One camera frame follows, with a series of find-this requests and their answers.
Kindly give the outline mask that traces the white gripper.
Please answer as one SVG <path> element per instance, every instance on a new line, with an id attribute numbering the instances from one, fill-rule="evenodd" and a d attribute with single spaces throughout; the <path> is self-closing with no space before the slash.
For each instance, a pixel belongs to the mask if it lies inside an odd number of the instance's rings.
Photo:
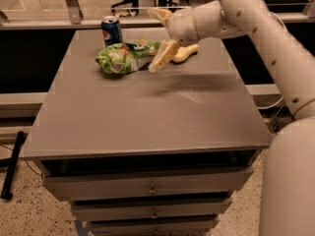
<path id="1" fill-rule="evenodd" d="M 172 14 L 167 9 L 153 7 L 148 10 L 148 15 L 160 21 L 171 38 L 160 43 L 157 55 L 149 65 L 149 71 L 156 73 L 172 60 L 180 45 L 195 44 L 199 41 L 199 37 L 192 8 L 181 9 Z"/>

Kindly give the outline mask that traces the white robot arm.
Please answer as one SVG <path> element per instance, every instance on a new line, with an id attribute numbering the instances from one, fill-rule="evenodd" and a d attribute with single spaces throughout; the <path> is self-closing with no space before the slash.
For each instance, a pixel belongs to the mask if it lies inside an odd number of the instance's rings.
<path id="1" fill-rule="evenodd" d="M 162 69 L 180 47 L 247 34 L 294 121 L 271 142 L 264 168 L 259 236 L 315 236 L 315 58 L 265 0 L 218 0 L 176 12 L 153 7 L 170 37 L 150 64 Z"/>

